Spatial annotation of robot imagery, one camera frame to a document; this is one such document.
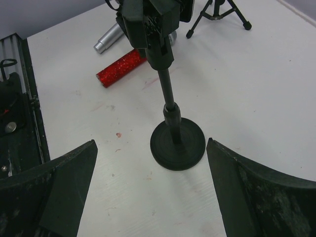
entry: black cable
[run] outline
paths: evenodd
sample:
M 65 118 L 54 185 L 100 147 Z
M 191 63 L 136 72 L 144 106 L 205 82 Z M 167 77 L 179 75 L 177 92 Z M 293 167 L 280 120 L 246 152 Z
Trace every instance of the black cable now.
M 105 0 L 105 2 L 107 3 L 107 5 L 109 6 L 110 9 L 114 10 L 114 11 L 118 11 L 119 7 L 117 9 L 115 9 L 111 4 L 109 0 Z
M 1 62 L 0 62 L 0 69 L 1 69 L 1 75 L 2 75 L 2 78 L 3 78 L 3 81 L 7 80 L 6 79 L 6 75 L 5 75 L 5 71 L 4 71 L 4 68 L 7 68 L 7 67 L 11 67 L 15 64 L 17 64 L 18 62 L 13 59 L 13 58 L 7 58 L 7 59 L 3 59 Z

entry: red tube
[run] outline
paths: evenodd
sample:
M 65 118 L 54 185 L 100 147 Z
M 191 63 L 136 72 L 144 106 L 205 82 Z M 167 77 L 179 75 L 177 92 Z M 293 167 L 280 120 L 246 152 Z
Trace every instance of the red tube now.
M 123 76 L 133 71 L 147 59 L 142 58 L 136 49 L 124 55 L 96 76 L 105 88 L 120 80 Z

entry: red cylinder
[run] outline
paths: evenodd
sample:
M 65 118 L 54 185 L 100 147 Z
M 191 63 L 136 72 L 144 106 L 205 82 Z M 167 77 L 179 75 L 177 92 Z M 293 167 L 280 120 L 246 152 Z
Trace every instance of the red cylinder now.
M 124 55 L 96 76 L 105 88 L 120 80 L 123 76 L 133 71 L 147 59 L 142 58 L 136 49 Z

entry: circular base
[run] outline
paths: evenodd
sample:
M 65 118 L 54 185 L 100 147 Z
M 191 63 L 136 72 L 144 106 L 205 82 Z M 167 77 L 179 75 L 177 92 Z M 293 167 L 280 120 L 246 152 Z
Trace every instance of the circular base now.
M 150 148 L 155 160 L 166 169 L 186 170 L 196 165 L 205 152 L 205 137 L 200 127 L 189 119 L 180 124 L 182 144 L 172 142 L 170 129 L 162 122 L 154 130 Z
M 244 23 L 243 27 L 245 28 L 245 30 L 249 31 L 252 28 L 252 25 L 250 24 L 249 21 L 247 21 Z
M 194 33 L 194 31 L 193 30 L 189 30 L 188 32 L 187 32 L 187 35 L 186 35 L 186 37 L 189 39 L 189 38 L 191 38 L 192 37 L 192 35 L 193 35 L 193 33 Z

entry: silver cylinder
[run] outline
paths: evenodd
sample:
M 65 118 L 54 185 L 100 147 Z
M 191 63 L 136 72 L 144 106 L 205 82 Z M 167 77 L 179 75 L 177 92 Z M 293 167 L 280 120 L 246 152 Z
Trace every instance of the silver cylinder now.
M 104 50 L 108 49 L 114 44 L 122 35 L 123 30 L 120 28 L 118 23 L 115 23 L 97 42 L 94 49 L 99 53 L 103 53 Z

